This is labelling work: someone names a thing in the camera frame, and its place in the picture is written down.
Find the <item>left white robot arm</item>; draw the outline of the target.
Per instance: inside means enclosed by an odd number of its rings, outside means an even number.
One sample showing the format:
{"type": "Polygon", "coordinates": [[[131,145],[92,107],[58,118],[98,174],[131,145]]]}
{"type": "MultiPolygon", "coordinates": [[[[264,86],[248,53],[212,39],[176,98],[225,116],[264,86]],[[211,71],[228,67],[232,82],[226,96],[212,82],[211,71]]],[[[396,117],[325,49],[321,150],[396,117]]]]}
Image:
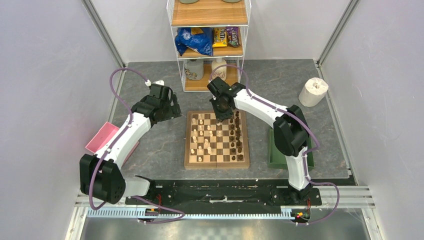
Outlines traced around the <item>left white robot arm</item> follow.
{"type": "Polygon", "coordinates": [[[144,204],[152,204],[157,198],[156,189],[151,187],[152,180],[142,176],[124,177],[121,169],[140,138],[155,124],[180,116],[177,95],[164,81],[153,82],[149,94],[132,106],[131,113],[112,138],[94,154],[81,157],[81,192],[110,204],[132,196],[144,204]]]}

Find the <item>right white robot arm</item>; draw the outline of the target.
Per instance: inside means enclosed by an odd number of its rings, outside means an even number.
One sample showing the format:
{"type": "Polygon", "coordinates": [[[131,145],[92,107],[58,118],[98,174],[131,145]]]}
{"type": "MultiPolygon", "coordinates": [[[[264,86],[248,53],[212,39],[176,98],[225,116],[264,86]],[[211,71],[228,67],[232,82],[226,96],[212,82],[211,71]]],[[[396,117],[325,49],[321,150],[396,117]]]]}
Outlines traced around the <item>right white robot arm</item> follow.
{"type": "Polygon", "coordinates": [[[310,135],[302,110],[296,105],[286,107],[273,103],[239,82],[229,85],[219,77],[211,80],[207,88],[213,95],[210,102],[218,121],[230,119],[234,110],[241,110],[273,129],[274,144],[285,156],[289,172],[286,202],[296,205],[305,202],[312,185],[305,161],[310,135]]]}

